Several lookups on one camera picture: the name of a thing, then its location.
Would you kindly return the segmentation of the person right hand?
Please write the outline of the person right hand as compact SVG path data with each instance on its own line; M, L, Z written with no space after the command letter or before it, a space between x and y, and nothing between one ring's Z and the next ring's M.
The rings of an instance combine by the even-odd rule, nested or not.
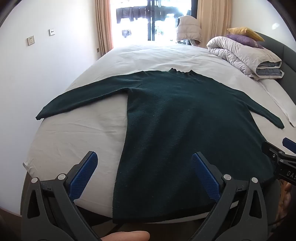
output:
M294 203L295 203L295 186L292 185L291 183L285 182L280 216L285 217L294 206Z

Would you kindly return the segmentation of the person left hand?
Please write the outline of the person left hand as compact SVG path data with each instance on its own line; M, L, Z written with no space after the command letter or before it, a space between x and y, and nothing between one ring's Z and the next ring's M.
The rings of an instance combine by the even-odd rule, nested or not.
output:
M146 231L133 231L133 232L115 232L105 237L102 241L148 241L150 234Z

